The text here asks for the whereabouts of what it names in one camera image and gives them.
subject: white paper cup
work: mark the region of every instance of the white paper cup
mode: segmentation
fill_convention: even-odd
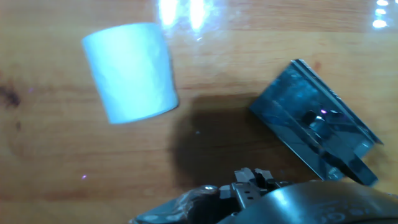
[[[111,124],[177,107],[169,51],[156,24],[105,29],[85,37],[82,44]]]

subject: wood grain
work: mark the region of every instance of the wood grain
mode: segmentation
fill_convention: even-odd
[[[180,106],[111,126],[80,40],[162,25],[162,1],[0,1],[0,86],[20,100],[0,98],[0,223],[126,223],[242,167],[316,178],[247,111],[295,58],[384,141],[365,161],[377,189],[398,193],[398,4],[388,6],[390,26],[375,29],[376,1],[204,0],[203,25],[192,29],[181,0],[162,26]]]

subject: metal bracket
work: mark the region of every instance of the metal bracket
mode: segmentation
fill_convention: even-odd
[[[377,182],[360,158],[382,142],[303,60],[293,60],[250,110],[322,180]]]

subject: white cup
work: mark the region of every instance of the white cup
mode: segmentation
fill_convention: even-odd
[[[111,124],[150,118],[178,106],[169,51],[156,24],[105,29],[82,44]]]

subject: wooden surface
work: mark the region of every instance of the wooden surface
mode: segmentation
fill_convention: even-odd
[[[377,189],[398,193],[398,4],[375,29],[376,1],[173,2],[0,1],[0,223],[126,223],[242,167],[316,178],[246,109],[295,58],[384,141],[365,161]],[[80,40],[150,21],[164,29],[180,106],[109,125]]]

